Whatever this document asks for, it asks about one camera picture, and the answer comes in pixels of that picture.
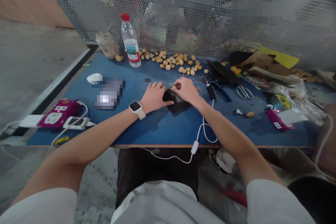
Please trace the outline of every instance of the white watch strap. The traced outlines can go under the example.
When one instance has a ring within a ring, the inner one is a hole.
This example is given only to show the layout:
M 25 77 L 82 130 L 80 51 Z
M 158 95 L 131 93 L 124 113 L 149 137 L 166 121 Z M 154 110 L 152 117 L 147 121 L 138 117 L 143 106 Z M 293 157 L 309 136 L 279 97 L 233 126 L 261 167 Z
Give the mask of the white watch strap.
M 145 112 L 144 112 L 144 110 L 142 108 L 139 109 L 138 111 L 136 111 L 135 113 L 138 115 L 138 117 L 139 117 L 140 120 L 142 120 L 142 119 L 144 119 L 146 117 L 146 114 L 145 114 Z

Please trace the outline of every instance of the metal mesh panel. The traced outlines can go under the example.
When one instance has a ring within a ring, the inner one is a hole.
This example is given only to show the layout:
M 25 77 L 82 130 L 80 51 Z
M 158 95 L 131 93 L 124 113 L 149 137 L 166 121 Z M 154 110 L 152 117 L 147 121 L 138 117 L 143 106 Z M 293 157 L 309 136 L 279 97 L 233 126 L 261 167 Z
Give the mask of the metal mesh panel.
M 95 43 L 101 30 L 121 42 L 123 11 L 130 14 L 139 46 L 146 49 L 221 58 L 224 52 L 253 51 L 262 44 L 301 58 L 302 64 L 316 59 L 317 65 L 317 56 L 330 59 L 335 51 L 336 0 L 283 0 L 283 22 L 276 25 L 233 24 L 232 0 L 175 0 L 174 8 L 155 0 L 57 1 L 88 43 Z

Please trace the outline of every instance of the white computer mouse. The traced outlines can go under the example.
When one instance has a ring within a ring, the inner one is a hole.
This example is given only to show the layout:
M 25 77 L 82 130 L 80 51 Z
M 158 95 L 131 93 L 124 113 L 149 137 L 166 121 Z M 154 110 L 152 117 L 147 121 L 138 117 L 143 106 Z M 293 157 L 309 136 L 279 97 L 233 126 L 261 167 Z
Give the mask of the white computer mouse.
M 91 84 L 97 84 L 98 81 L 103 80 L 103 77 L 100 73 L 94 73 L 94 74 L 88 76 L 86 79 Z

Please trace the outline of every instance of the white t-shirt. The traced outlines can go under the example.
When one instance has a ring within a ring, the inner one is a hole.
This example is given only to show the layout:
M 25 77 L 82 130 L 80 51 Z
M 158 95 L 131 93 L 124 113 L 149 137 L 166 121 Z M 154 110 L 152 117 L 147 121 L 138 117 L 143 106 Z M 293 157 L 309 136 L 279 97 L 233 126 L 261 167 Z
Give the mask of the white t-shirt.
M 248 223 L 313 224 L 306 209 L 286 187 L 270 180 L 253 180 L 246 190 Z M 68 188 L 36 193 L 9 208 L 0 224 L 74 223 L 77 194 Z M 197 202 L 193 190 L 168 181 L 144 183 L 115 210 L 111 223 L 220 223 L 216 215 Z

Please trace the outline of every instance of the white sleeve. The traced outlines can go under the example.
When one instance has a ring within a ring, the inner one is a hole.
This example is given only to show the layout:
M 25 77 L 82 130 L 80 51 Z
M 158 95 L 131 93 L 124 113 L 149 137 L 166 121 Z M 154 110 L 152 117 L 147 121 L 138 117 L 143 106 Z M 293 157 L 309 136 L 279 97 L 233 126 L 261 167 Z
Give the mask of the white sleeve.
M 77 194 L 69 188 L 53 188 L 33 194 L 10 207 L 0 224 L 73 224 Z
M 295 195 L 271 180 L 252 180 L 246 189 L 249 224 L 314 224 Z

